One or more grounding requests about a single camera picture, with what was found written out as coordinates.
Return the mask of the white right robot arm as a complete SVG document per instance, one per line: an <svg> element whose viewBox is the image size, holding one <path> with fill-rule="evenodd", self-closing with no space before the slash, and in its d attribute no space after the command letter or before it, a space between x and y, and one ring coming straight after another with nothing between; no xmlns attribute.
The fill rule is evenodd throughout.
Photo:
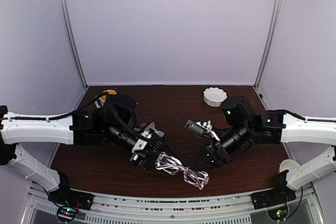
<svg viewBox="0 0 336 224"><path fill-rule="evenodd" d="M272 203L279 204L303 185L335 171L335 119L301 116L288 110L266 110L256 114L247 97L229 97L220 105L231 126L217 135L208 123L188 121L185 128L200 137L208 137L195 156L191 168L220 168L232 159L231 153L246 142L281 144L291 142L322 143L329 147L305 164L278 174L276 187L269 192Z"/></svg>

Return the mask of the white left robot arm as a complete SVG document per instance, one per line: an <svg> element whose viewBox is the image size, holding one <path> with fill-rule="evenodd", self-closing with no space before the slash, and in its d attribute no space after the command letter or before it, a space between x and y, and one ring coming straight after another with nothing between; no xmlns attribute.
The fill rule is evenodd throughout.
<svg viewBox="0 0 336 224"><path fill-rule="evenodd" d="M74 146L102 145L112 142L131 152L131 163L154 170L161 153L172 154L164 138L147 125L135 130L136 102L126 94L104 92L104 104L92 112L79 108L61 115L19 115L1 106L1 165L18 169L26 178L40 184L64 205L76 197L68 177L43 165L22 147L22 143L59 143Z"/></svg>

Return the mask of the pink frame sunglasses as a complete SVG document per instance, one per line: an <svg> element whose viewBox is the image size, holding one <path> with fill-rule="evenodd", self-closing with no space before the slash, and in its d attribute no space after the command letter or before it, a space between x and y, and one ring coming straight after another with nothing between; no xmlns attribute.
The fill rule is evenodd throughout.
<svg viewBox="0 0 336 224"><path fill-rule="evenodd" d="M178 158L164 152L161 152L156 159L155 168L172 176L181 172L183 173L184 181L199 190L203 190L209 182L209 174L207 172L192 170L184 166Z"/></svg>

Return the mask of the light blue cloth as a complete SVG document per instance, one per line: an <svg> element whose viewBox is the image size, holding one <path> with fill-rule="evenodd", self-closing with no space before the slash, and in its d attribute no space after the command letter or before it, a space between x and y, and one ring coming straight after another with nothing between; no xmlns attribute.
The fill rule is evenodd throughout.
<svg viewBox="0 0 336 224"><path fill-rule="evenodd" d="M165 136L165 133L163 131L160 131L160 130L157 130L157 129L154 130L154 133L161 138L163 138Z"/></svg>

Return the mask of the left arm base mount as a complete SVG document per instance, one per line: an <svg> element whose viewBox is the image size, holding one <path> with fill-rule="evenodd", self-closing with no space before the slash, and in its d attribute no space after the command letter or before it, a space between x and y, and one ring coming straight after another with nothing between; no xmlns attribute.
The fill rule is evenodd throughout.
<svg viewBox="0 0 336 224"><path fill-rule="evenodd" d="M67 192L49 192L48 200L57 208L56 217L63 223L74 221L80 210L90 210L93 203L93 194L83 193L75 190Z"/></svg>

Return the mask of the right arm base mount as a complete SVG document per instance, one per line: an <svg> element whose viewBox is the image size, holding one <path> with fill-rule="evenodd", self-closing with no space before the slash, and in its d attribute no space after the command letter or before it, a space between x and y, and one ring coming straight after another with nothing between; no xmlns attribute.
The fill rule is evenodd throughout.
<svg viewBox="0 0 336 224"><path fill-rule="evenodd" d="M275 222L285 221L290 216L288 203L296 199L291 189L269 189L251 194L254 209L266 209L268 217Z"/></svg>

